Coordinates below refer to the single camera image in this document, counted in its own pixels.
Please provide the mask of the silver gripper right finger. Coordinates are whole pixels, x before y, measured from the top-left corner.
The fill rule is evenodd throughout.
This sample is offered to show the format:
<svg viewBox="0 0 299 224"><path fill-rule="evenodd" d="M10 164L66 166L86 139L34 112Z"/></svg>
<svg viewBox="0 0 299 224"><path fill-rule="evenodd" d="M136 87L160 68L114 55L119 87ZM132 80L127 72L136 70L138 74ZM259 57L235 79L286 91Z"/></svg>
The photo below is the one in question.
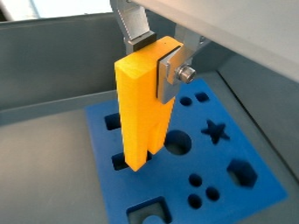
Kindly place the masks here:
<svg viewBox="0 0 299 224"><path fill-rule="evenodd" d="M179 93L180 84L191 83L196 74L192 57L211 42L195 31L176 25L174 38L180 44L158 60L156 97L166 104Z"/></svg>

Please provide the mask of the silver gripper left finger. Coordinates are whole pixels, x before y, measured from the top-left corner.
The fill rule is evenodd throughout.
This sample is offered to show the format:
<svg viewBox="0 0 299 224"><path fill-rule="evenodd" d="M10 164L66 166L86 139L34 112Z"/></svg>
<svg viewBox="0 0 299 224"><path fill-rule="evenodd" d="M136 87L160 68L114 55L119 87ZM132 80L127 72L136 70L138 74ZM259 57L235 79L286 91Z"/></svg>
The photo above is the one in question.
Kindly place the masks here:
<svg viewBox="0 0 299 224"><path fill-rule="evenodd" d="M131 54L156 41L150 29L146 8L131 0L110 0L120 30L124 35L126 53Z"/></svg>

